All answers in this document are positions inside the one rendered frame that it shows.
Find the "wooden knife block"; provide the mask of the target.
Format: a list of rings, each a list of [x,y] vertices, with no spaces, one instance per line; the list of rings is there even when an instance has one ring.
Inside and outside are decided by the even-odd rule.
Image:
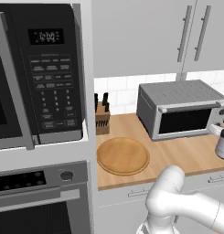
[[[110,112],[105,111],[102,102],[98,102],[98,108],[95,113],[95,126],[96,134],[109,134],[110,133]]]

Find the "microwave oven door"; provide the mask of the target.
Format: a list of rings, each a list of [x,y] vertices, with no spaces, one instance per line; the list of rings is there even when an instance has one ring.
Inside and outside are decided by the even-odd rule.
[[[16,68],[7,38],[5,13],[0,12],[0,150],[35,143],[17,80]]]

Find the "white tall appliance cabinet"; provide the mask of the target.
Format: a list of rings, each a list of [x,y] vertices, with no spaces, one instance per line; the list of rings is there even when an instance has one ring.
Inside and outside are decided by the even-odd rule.
[[[0,0],[0,3],[64,3],[72,5],[75,20],[79,26],[77,40],[80,42],[80,71],[83,81],[82,102],[84,104],[82,112],[85,117],[82,124],[83,138],[79,141],[41,144],[33,150],[27,150],[23,147],[0,150],[0,172],[85,160],[88,165],[89,177],[87,188],[89,192],[91,234],[98,234],[91,0]]]

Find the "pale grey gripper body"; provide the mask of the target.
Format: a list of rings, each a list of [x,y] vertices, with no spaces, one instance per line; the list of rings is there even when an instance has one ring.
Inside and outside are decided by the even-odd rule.
[[[216,145],[215,153],[220,158],[224,159],[224,138],[219,137],[218,143]]]

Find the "toaster oven glass door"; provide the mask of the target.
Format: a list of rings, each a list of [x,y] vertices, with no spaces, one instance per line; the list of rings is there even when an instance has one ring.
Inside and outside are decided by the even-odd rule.
[[[224,115],[220,108],[195,110],[189,112],[161,113],[159,134],[170,133],[206,133],[211,124],[222,123]]]

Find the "silver toaster oven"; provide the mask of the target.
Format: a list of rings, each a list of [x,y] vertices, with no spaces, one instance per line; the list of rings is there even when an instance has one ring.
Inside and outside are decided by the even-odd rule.
[[[181,80],[139,85],[136,115],[152,141],[191,137],[206,133],[159,134],[161,113],[158,107],[171,108],[210,104],[215,101],[224,106],[224,95],[202,80]]]

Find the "black microwave oven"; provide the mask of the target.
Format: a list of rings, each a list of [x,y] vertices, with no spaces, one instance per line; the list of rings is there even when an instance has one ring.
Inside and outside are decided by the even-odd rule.
[[[83,137],[75,18],[69,4],[1,4],[35,145]]]

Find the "stainless steel oven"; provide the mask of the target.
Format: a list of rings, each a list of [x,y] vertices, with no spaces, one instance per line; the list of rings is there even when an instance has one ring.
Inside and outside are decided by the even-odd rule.
[[[0,172],[0,234],[92,234],[85,161]]]

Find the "round wooden cutting board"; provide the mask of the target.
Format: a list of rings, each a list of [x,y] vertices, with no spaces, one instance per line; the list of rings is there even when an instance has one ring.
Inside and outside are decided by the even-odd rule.
[[[150,162],[150,154],[140,142],[116,137],[97,149],[97,162],[105,171],[117,176],[132,176],[142,172]]]

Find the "grey drawer front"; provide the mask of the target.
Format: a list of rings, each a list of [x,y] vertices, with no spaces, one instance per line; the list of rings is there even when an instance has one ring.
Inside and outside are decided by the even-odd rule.
[[[131,191],[150,190],[152,183],[140,184],[135,186],[124,186],[98,192],[98,206],[107,207],[109,205],[122,204],[137,199],[145,199],[146,196],[128,197]]]
[[[208,183],[210,177],[217,178],[219,175],[224,177],[224,171],[187,176],[182,192],[185,194],[200,192],[224,203],[224,182]]]

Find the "grey base cupboard door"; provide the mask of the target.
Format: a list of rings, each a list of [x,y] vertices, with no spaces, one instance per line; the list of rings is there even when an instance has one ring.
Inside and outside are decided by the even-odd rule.
[[[136,234],[146,217],[143,200],[99,207],[95,234]]]

